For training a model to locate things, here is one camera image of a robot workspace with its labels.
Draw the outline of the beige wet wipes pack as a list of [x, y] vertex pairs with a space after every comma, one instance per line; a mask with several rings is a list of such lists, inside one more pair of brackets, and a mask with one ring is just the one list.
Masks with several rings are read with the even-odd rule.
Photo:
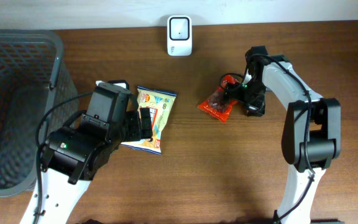
[[168, 117], [173, 107], [177, 94], [171, 91], [153, 90], [144, 86], [138, 86], [137, 101], [139, 108], [149, 108], [152, 122], [152, 138], [141, 139], [134, 142], [123, 142], [122, 145], [153, 154], [161, 155], [161, 135], [168, 123]]

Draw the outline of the red Hacks candy bag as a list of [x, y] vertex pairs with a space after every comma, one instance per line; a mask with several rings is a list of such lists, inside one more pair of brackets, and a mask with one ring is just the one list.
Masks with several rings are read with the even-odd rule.
[[232, 107], [237, 104], [238, 101], [225, 99], [223, 87], [226, 87], [227, 84], [239, 83], [239, 81], [234, 78], [235, 75], [236, 73], [227, 73], [223, 75], [223, 79], [219, 82], [217, 89], [208, 97], [207, 100], [200, 103], [198, 108], [225, 123], [231, 114]]

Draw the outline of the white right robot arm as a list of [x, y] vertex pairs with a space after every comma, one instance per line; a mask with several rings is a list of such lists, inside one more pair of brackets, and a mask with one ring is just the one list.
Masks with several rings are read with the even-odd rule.
[[245, 54], [239, 83], [228, 83], [223, 98], [242, 103], [248, 116], [263, 116], [270, 90], [286, 109], [281, 148], [288, 164], [287, 183], [272, 223], [311, 223], [318, 184], [341, 152], [341, 104], [312, 90], [284, 55], [270, 55], [263, 45]]

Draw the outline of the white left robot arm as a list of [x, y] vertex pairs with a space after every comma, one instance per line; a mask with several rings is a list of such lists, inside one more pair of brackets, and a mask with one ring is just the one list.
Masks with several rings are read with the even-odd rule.
[[36, 185], [21, 223], [66, 223], [98, 169], [122, 142], [152, 137], [148, 108], [139, 108], [124, 80], [98, 81], [89, 106], [40, 143]]

